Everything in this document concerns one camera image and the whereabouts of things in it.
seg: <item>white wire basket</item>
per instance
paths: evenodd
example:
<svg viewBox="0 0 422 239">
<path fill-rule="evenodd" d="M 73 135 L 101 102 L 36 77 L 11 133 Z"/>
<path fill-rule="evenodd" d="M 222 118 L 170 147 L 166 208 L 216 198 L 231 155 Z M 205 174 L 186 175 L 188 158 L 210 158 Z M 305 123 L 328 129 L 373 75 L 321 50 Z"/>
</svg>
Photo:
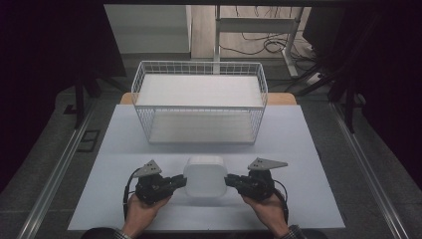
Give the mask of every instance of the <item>white wire basket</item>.
<svg viewBox="0 0 422 239">
<path fill-rule="evenodd" d="M 259 63 L 141 62 L 131 92 L 149 143 L 253 144 L 268 98 Z"/>
</svg>

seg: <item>wrist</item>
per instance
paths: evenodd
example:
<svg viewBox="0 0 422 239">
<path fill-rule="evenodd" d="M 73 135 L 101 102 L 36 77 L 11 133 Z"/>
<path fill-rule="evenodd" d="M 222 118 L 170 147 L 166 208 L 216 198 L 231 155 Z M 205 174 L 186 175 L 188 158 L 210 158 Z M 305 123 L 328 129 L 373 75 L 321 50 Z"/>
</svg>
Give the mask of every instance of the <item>wrist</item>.
<svg viewBox="0 0 422 239">
<path fill-rule="evenodd" d="M 115 239 L 132 239 L 127 234 L 125 234 L 122 230 L 117 229 L 117 228 L 114 231 L 113 238 L 115 238 Z"/>
<path fill-rule="evenodd" d="M 273 233 L 275 238 L 282 238 L 290 232 L 289 227 L 286 223 L 271 226 L 269 227 L 269 229 L 271 233 Z"/>
<path fill-rule="evenodd" d="M 283 238 L 289 234 L 289 228 L 277 229 L 271 231 L 274 235 L 274 238 Z"/>
<path fill-rule="evenodd" d="M 136 226 L 130 226 L 130 225 L 124 224 L 123 228 L 121 228 L 121 232 L 129 236 L 129 238 L 134 239 L 138 237 L 140 234 L 142 234 L 143 230 L 136 228 Z"/>
</svg>

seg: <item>gray floor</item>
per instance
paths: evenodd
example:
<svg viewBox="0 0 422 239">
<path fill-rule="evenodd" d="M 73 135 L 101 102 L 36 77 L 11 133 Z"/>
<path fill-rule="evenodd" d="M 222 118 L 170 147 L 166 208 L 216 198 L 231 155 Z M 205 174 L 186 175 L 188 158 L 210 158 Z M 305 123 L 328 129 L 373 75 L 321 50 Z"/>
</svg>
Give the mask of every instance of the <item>gray floor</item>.
<svg viewBox="0 0 422 239">
<path fill-rule="evenodd" d="M 197 15 L 210 15 L 210 13 L 213 14 L 213 8 L 210 9 L 209 7 L 208 9 L 204 7 L 196 12 Z M 225 13 L 233 14 L 233 9 L 228 8 Z M 205 24 L 212 24 L 213 16 L 211 15 L 211 20 L 207 19 Z M 198 25 L 193 27 L 209 29 L 209 27 L 198 27 Z M 212 44 L 208 46 L 208 41 L 214 38 L 202 35 L 202 33 L 197 33 L 196 35 L 196 41 L 198 43 L 201 42 L 202 46 L 195 45 L 193 42 L 192 57 L 195 59 L 192 60 L 209 61 L 212 57 L 213 46 Z M 233 46 L 239 46 L 240 44 L 236 41 L 222 39 L 222 44 L 224 43 L 233 44 Z M 303 47 L 299 47 L 299 51 L 304 51 L 306 45 L 301 46 Z M 194 48 L 201 49 L 203 52 L 194 50 Z M 225 54 L 228 55 L 224 55 L 224 61 L 239 60 L 236 59 L 237 55 Z M 288 75 L 283 59 L 278 59 L 279 57 L 264 56 L 265 59 L 243 58 L 242 61 L 261 62 L 268 80 L 269 91 L 283 92 L 292 83 L 292 79 Z M 190 60 L 188 56 L 177 55 L 139 55 L 123 56 L 123 58 L 128 77 L 127 79 L 121 78 L 118 80 L 128 87 L 131 85 L 135 68 L 141 59 Z M 36 238 L 80 238 L 83 233 L 70 232 L 66 229 L 100 149 L 113 109 L 119 103 L 123 94 L 103 81 L 99 81 L 99 83 L 103 93 L 95 100 L 97 102 L 96 108 L 87 127 L 87 130 L 97 130 L 99 139 L 95 144 L 91 141 L 79 144 L 79 149 L 81 150 L 77 151 L 73 156 L 65 178 L 39 228 Z M 296 84 L 291 90 L 296 91 L 306 85 L 306 81 L 303 81 Z M 363 179 L 363 174 L 352 155 L 343 132 L 340 130 L 335 115 L 329 107 L 326 99 L 328 90 L 329 85 L 305 97 L 298 98 L 298 103 L 304 111 L 311 135 L 320 153 L 322 166 L 346 225 L 345 229 L 324 230 L 323 232 L 328 238 L 394 238 L 384 219 L 384 215 L 372 196 L 367 182 Z M 75 93 L 73 89 L 67 89 L 58 94 L 56 110 L 51 116 L 49 123 L 16 176 L 1 193 L 0 238 L 16 238 L 19 234 L 41 190 L 74 133 L 75 115 L 63 114 L 68 105 L 74 104 Z M 367 123 L 360 109 L 356 109 L 354 112 L 354 124 L 355 136 L 374 168 L 382 187 L 393 202 L 410 238 L 422 238 L 421 191 L 411 180 L 394 154 Z M 84 149 L 92 146 L 94 147 L 93 151 L 84 151 Z M 243 234 L 236 236 L 236 238 L 247 237 L 248 235 Z"/>
</svg>

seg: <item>floor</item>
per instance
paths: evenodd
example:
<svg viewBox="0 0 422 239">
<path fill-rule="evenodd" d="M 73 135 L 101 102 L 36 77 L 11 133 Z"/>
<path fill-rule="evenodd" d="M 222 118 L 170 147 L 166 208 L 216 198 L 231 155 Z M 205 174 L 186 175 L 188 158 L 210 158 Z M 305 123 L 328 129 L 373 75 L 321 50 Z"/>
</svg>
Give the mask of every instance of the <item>floor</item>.
<svg viewBox="0 0 422 239">
<path fill-rule="evenodd" d="M 248 17 L 248 18 L 266 18 L 266 19 L 286 19 L 293 18 L 299 8 L 280 7 L 244 7 L 239 6 L 222 6 L 221 7 L 221 18 L 229 17 Z M 305 27 L 307 18 L 310 14 L 311 8 L 305 8 L 302 16 L 302 21 L 299 26 L 299 33 L 297 41 L 302 41 L 302 30 Z M 215 29 L 215 7 L 214 6 L 192 6 L 192 58 L 212 58 L 214 49 L 215 31 L 204 31 L 204 29 Z M 263 49 L 263 43 L 265 39 L 254 41 L 246 39 L 258 39 L 265 38 L 267 34 L 260 33 L 222 33 L 220 38 L 220 46 L 224 48 L 234 49 L 245 53 L 256 53 Z M 273 54 L 267 51 L 260 52 L 254 55 L 244 55 L 233 51 L 221 50 L 222 58 L 279 58 L 282 59 L 280 53 Z"/>
<path fill-rule="evenodd" d="M 228 7 L 227 12 L 224 10 L 223 13 L 233 15 L 235 14 L 234 10 L 233 7 Z M 264 9 L 259 11 L 262 11 L 260 15 L 266 14 Z M 194 13 L 198 14 L 197 16 L 212 14 L 213 8 L 204 7 L 203 9 L 197 9 Z M 290 9 L 283 10 L 283 13 L 290 13 Z M 198 25 L 193 27 L 208 29 Z M 214 38 L 199 34 L 197 39 L 198 42 L 201 42 L 202 47 L 192 44 L 192 60 L 209 61 L 212 58 L 212 50 L 210 52 L 209 47 L 205 48 L 205 46 L 209 45 L 208 40 L 211 41 Z M 255 48 L 248 45 L 248 47 L 244 49 L 239 48 L 239 50 L 253 51 L 262 46 L 256 42 L 253 44 L 256 44 Z M 239 42 L 235 43 L 234 40 L 230 39 L 222 39 L 221 45 L 230 48 L 243 46 Z M 203 52 L 199 50 L 194 51 L 195 48 L 200 48 Z M 230 55 L 232 54 L 230 52 L 224 53 L 227 55 L 223 55 L 223 53 L 223 61 L 231 61 L 239 57 L 236 54 Z M 177 57 L 165 55 L 160 55 L 158 58 L 160 60 L 180 60 Z M 278 58 L 280 56 L 274 58 L 273 54 L 269 54 L 268 56 L 257 55 L 252 59 L 251 57 L 244 58 L 242 61 L 261 62 L 268 80 L 269 91 L 283 92 L 292 83 L 292 79 L 287 74 L 284 61 Z M 117 80 L 129 87 L 131 79 L 134 77 L 135 68 L 139 60 L 142 59 L 144 58 L 141 56 L 123 56 L 127 78 Z M 66 229 L 100 149 L 113 108 L 119 103 L 123 94 L 123 92 L 101 80 L 99 80 L 99 84 L 103 91 L 102 95 L 98 99 L 86 98 L 88 103 L 94 103 L 93 114 L 86 129 L 87 133 L 78 144 L 77 151 L 70 161 L 66 174 L 44 220 L 40 224 L 35 238 L 80 238 L 83 233 L 67 231 Z M 303 81 L 294 85 L 291 90 L 300 89 L 306 85 L 307 82 Z M 298 104 L 303 109 L 311 135 L 320 154 L 322 166 L 346 225 L 346 229 L 323 230 L 323 233 L 328 238 L 394 238 L 385 221 L 385 215 L 380 211 L 379 205 L 372 196 L 372 191 L 363 177 L 361 168 L 352 154 L 344 133 L 338 125 L 335 114 L 330 108 L 330 104 L 326 99 L 328 90 L 329 85 L 304 97 L 297 98 Z M 16 238 L 28 215 L 30 215 L 51 172 L 75 133 L 76 116 L 64 114 L 66 107 L 74 104 L 75 92 L 73 89 L 67 89 L 58 94 L 56 110 L 51 116 L 48 125 L 16 176 L 1 193 L 0 238 Z M 422 213 L 422 192 L 411 180 L 394 154 L 367 123 L 360 108 L 355 109 L 353 122 L 356 130 L 355 136 L 375 171 L 379 183 L 401 218 L 409 238 L 422 238 L 422 217 L 420 217 Z M 169 238 L 169 236 L 155 235 L 154 237 Z M 190 238 L 213 236 L 215 237 L 215 235 L 203 234 L 189 235 Z M 219 236 L 224 238 L 254 238 L 248 234 L 221 234 Z"/>
</svg>

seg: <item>white cube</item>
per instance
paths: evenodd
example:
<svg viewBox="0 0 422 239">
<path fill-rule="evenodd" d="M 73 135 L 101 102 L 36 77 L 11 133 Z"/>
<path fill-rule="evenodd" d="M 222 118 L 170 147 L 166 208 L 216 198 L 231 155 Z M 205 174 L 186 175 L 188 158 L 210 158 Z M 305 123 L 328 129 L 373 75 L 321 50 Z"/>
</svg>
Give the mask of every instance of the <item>white cube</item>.
<svg viewBox="0 0 422 239">
<path fill-rule="evenodd" d="M 226 193 L 227 168 L 220 156 L 192 156 L 183 171 L 185 190 L 192 197 L 219 197 Z"/>
</svg>

